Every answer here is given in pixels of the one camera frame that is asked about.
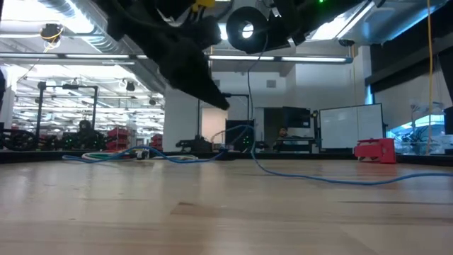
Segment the white pillar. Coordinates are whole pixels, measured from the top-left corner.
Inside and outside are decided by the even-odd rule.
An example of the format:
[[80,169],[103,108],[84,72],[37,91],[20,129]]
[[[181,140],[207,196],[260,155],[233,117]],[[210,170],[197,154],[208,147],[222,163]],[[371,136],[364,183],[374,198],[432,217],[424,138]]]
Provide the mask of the white pillar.
[[197,104],[193,96],[175,89],[165,92],[165,123],[162,145],[165,152],[180,151],[176,143],[191,140],[197,134]]
[[13,107],[14,99],[16,98],[17,90],[17,75],[13,69],[8,67],[0,67],[1,72],[4,74],[6,82],[6,91],[3,96],[3,105],[0,112],[0,123],[4,123],[5,128],[11,128],[13,123]]
[[354,59],[352,67],[355,68],[355,105],[367,103],[367,87],[365,79],[371,75],[371,54],[369,46],[361,46],[358,54]]

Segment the wall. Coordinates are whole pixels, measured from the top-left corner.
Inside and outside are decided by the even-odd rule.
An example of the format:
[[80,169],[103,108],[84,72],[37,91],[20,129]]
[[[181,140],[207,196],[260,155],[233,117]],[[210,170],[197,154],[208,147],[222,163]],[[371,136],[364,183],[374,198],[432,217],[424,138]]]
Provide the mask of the wall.
[[[256,139],[261,140],[264,132],[263,108],[283,106],[319,110],[365,102],[367,73],[367,48],[361,47],[354,64],[296,64],[286,77],[279,72],[251,72],[251,90],[256,117]],[[219,89],[225,93],[248,94],[247,73],[213,72],[212,78],[220,80]],[[275,80],[275,88],[267,88],[267,80]],[[227,99],[230,102],[229,120],[247,119],[245,97]],[[203,108],[211,106],[202,103]],[[182,92],[167,90],[166,116],[164,125],[164,150],[176,150],[179,140],[193,139],[196,134],[197,100]],[[313,136],[313,130],[290,130],[294,135]]]
[[198,100],[174,89],[166,89],[165,99],[164,151],[180,151],[176,143],[194,139],[197,134]]
[[13,122],[13,107],[17,88],[17,70],[11,67],[2,67],[4,74],[6,91],[3,96],[3,103],[0,112],[0,122],[4,123],[5,128],[11,128]]
[[[225,121],[228,118],[228,111],[218,108],[203,108],[201,112],[201,135],[210,141],[213,135],[225,130]],[[223,141],[223,134],[214,138],[214,143],[223,143]]]
[[[220,90],[225,93],[248,94],[247,73],[213,72],[213,79],[220,80]],[[267,80],[275,80],[274,89],[266,88]],[[286,82],[278,72],[251,72],[250,85],[254,108],[282,107],[285,103]],[[229,120],[247,119],[247,100],[245,98],[229,98]]]
[[[387,130],[396,128],[411,121],[411,104],[428,106],[429,75],[424,74],[390,89],[379,91],[374,95],[376,103],[382,103],[384,123]],[[444,108],[452,106],[442,70],[433,75],[432,102],[443,103]],[[416,113],[421,118],[428,113]]]

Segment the ceiling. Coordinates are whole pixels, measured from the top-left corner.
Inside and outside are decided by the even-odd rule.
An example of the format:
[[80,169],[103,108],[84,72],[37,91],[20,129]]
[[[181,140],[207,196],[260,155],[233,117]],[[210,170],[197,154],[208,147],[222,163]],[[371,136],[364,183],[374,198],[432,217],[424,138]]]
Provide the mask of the ceiling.
[[[82,0],[72,0],[78,4]],[[446,0],[432,0],[434,11],[442,6]],[[210,13],[219,13],[228,2],[219,1],[214,9],[209,10],[206,15]],[[257,6],[261,11],[269,11],[264,5],[256,0],[241,0],[236,1],[234,9],[242,6]],[[361,45],[368,45],[371,43],[383,43],[397,36],[398,33],[404,31],[405,28],[410,27],[418,22],[426,14],[425,0],[388,0],[381,8],[377,8],[374,4],[368,4],[366,1],[350,9],[348,12],[335,18],[332,22],[324,24],[318,30],[315,30],[308,35],[308,40],[303,44],[295,47],[294,44],[290,48],[266,52],[265,55],[272,56],[348,56],[350,51],[346,47],[338,44],[338,38],[347,38],[356,40]],[[85,6],[85,13],[90,13],[90,16],[96,12],[90,6]],[[221,21],[220,28],[223,33],[222,37],[225,38],[224,32],[227,17]],[[43,52],[48,43],[39,36],[39,30],[44,24],[50,21],[63,23],[65,25],[64,36],[58,43],[58,47],[52,48],[49,52],[55,53],[100,53],[99,47],[93,44],[92,35],[81,35],[80,33],[87,33],[93,29],[93,24],[88,19],[75,19],[63,17],[61,13],[51,11],[48,8],[40,5],[37,1],[21,1],[21,0],[7,0],[5,1],[3,20],[0,23],[0,51],[1,52]],[[131,53],[142,53],[142,51],[130,43]],[[220,44],[215,45],[209,52],[216,55],[243,55],[234,49],[228,42],[223,40]],[[93,85],[100,87],[100,96],[135,96],[136,99],[100,99],[99,113],[105,114],[102,121],[98,122],[99,128],[108,128],[113,124],[127,124],[130,121],[136,121],[142,125],[142,129],[146,132],[150,130],[160,132],[161,122],[164,119],[163,106],[165,101],[161,94],[165,88],[159,86],[155,74],[148,76],[149,78],[143,79],[142,75],[137,73],[137,67],[140,63],[133,62],[113,62],[101,60],[48,60],[42,59],[37,63],[36,59],[3,59],[4,64],[8,68],[17,69],[19,76],[24,75],[33,65],[31,71],[27,73],[27,79],[22,80],[18,84],[19,97],[17,106],[30,106],[30,109],[15,110],[15,122],[23,127],[32,128],[33,116],[36,110],[31,107],[36,107],[33,96],[38,94],[37,83],[39,80],[49,81],[51,84],[61,84],[63,82],[79,82],[80,85]],[[240,61],[214,61],[212,63],[213,72],[246,72],[252,63]],[[279,63],[279,62],[262,62],[257,64],[253,72],[279,72],[285,76],[294,64]],[[136,84],[136,90],[133,92],[126,92],[122,80],[133,81]],[[91,95],[89,90],[81,89],[79,91],[81,96]],[[74,123],[81,118],[88,118],[88,114],[78,113],[77,115],[66,116],[64,112],[67,108],[63,107],[89,107],[88,99],[82,100],[77,95],[72,94],[73,98],[67,98],[69,95],[66,91],[52,91],[46,92],[47,96],[57,96],[45,99],[45,105],[52,107],[52,110],[45,110],[46,118],[53,118],[61,123],[60,130],[70,130]],[[149,99],[157,100],[155,107],[149,105]],[[57,124],[44,123],[49,125],[52,129]]]

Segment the wire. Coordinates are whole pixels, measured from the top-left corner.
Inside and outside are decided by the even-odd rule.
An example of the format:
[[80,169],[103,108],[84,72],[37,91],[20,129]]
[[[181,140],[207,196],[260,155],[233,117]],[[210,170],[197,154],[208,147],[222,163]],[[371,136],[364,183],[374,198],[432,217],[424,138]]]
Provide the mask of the wire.
[[105,159],[90,160],[90,159],[82,159],[82,158],[79,158],[79,157],[68,156],[68,155],[64,155],[63,159],[77,161],[77,162],[83,162],[83,163],[88,163],[88,164],[93,164],[93,163],[100,163],[100,162],[107,162],[107,161],[121,159],[121,157],[125,156],[126,154],[128,154],[129,152],[131,152],[131,151],[133,151],[135,149],[148,149],[149,151],[151,151],[151,152],[159,155],[160,157],[162,157],[162,159],[167,159],[170,162],[177,163],[177,164],[190,164],[190,163],[210,162],[210,161],[214,161],[214,160],[220,158],[224,154],[224,152],[219,153],[218,155],[216,155],[215,157],[212,157],[211,159],[178,160],[178,159],[174,159],[173,157],[166,156],[165,154],[163,154],[162,152],[158,151],[157,149],[154,149],[153,147],[150,147],[150,146],[136,146],[136,147],[132,147],[130,149],[126,149],[124,152],[112,155],[111,157],[107,157]]
[[[227,131],[235,130],[237,128],[245,128],[246,130],[247,129],[252,129],[253,130],[253,134],[255,133],[254,128],[252,126],[250,126],[250,125],[239,125],[237,127],[231,128],[231,129],[229,129]],[[264,172],[266,172],[268,174],[272,174],[272,175],[275,175],[275,176],[301,178],[301,179],[309,179],[309,180],[313,180],[313,181],[323,181],[323,182],[327,182],[327,183],[361,185],[361,186],[383,185],[383,184],[395,183],[397,181],[403,181],[403,180],[407,180],[407,179],[411,179],[411,178],[418,178],[418,177],[429,177],[429,176],[430,177],[434,177],[434,176],[453,177],[453,174],[449,174],[449,173],[419,173],[419,174],[408,174],[408,175],[400,176],[400,177],[389,179],[389,180],[385,180],[385,181],[346,181],[346,180],[335,180],[335,179],[316,177],[316,176],[307,176],[307,175],[304,175],[304,174],[285,174],[285,173],[280,173],[280,172],[277,172],[277,171],[268,170],[264,166],[262,166],[258,162],[258,160],[256,159],[256,156],[255,156],[255,145],[256,145],[256,143],[254,142],[253,146],[252,146],[252,150],[251,150],[252,159],[254,160],[256,165],[261,170],[263,170]],[[164,159],[167,159],[170,162],[177,163],[177,164],[211,162],[211,161],[214,161],[215,159],[218,159],[219,157],[221,157],[224,154],[224,152],[222,152],[222,153],[218,154],[217,156],[215,156],[215,157],[213,157],[211,159],[205,159],[205,160],[177,160],[177,159],[172,159],[170,157],[167,157],[166,155],[162,154],[160,151],[158,151],[158,150],[156,150],[156,149],[154,149],[152,147],[137,146],[137,147],[133,147],[131,149],[127,149],[124,152],[121,152],[119,154],[116,154],[116,155],[114,155],[112,157],[108,157],[108,158],[105,158],[105,159],[86,160],[86,159],[81,159],[81,158],[73,157],[73,156],[63,156],[63,159],[73,160],[73,161],[78,161],[78,162],[83,162],[83,163],[88,163],[88,164],[93,164],[93,163],[106,162],[106,161],[111,161],[111,160],[114,160],[114,159],[119,159],[120,157],[122,157],[122,156],[126,155],[127,153],[131,152],[133,149],[149,149],[150,151],[156,153],[157,155],[163,157]]]
[[[48,52],[49,50],[51,50],[51,45],[52,45],[52,43],[54,43],[54,41],[55,41],[56,39],[57,39],[57,37],[53,37],[52,42],[44,49],[44,53],[46,53],[46,52]],[[33,64],[33,65],[30,67],[30,69],[27,70],[27,72],[26,72],[21,78],[19,78],[19,79],[16,81],[16,83],[21,82],[25,77],[27,77],[27,74],[28,74],[33,68],[35,68],[35,66],[40,62],[40,60],[41,60],[41,59],[38,59],[38,60],[35,62],[35,64]]]
[[433,75],[433,65],[434,60],[432,56],[432,28],[431,28],[431,0],[427,0],[428,5],[428,46],[430,48],[430,95],[429,95],[429,111],[428,111],[428,144],[426,147],[426,155],[430,154],[431,148],[431,137],[432,137],[432,127],[431,127],[431,113],[432,113],[432,75]]
[[257,63],[260,62],[261,57],[263,56],[264,52],[266,51],[266,48],[268,47],[268,42],[269,42],[269,37],[268,37],[268,34],[266,34],[266,42],[264,43],[263,50],[261,51],[258,59],[247,70],[247,87],[248,87],[248,96],[250,97],[251,119],[253,119],[253,117],[254,117],[254,115],[253,115],[254,114],[254,110],[253,110],[254,106],[253,106],[252,90],[251,90],[251,86],[250,86],[250,71],[257,65]]
[[43,40],[50,40],[50,39],[54,39],[54,40],[55,40],[56,38],[58,38],[58,37],[63,33],[63,30],[64,30],[64,27],[62,27],[62,28],[59,30],[59,32],[58,32],[57,34],[52,35],[52,36],[50,36],[50,37],[45,37],[45,36],[42,36],[42,28],[41,28],[41,30],[40,30],[40,36],[41,36],[41,38],[42,38]]

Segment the yellow cable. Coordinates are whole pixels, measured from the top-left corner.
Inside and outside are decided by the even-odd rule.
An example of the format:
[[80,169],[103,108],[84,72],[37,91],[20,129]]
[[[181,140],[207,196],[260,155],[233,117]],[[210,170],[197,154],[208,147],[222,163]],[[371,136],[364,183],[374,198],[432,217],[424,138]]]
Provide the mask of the yellow cable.
[[50,39],[54,39],[54,38],[57,38],[58,36],[60,36],[62,33],[63,33],[63,30],[64,30],[64,27],[62,29],[59,30],[59,32],[56,34],[56,35],[52,35],[50,37],[44,37],[41,35],[42,33],[42,28],[40,30],[40,35],[41,35],[41,38],[44,39],[44,40],[50,40]]
[[432,31],[431,31],[431,0],[427,0],[428,5],[428,46],[430,48],[430,96],[429,96],[429,123],[428,123],[428,145],[426,147],[426,155],[430,154],[430,147],[431,147],[431,136],[432,136],[432,128],[431,128],[431,113],[432,113],[432,75],[433,75],[433,65],[434,61],[432,58]]

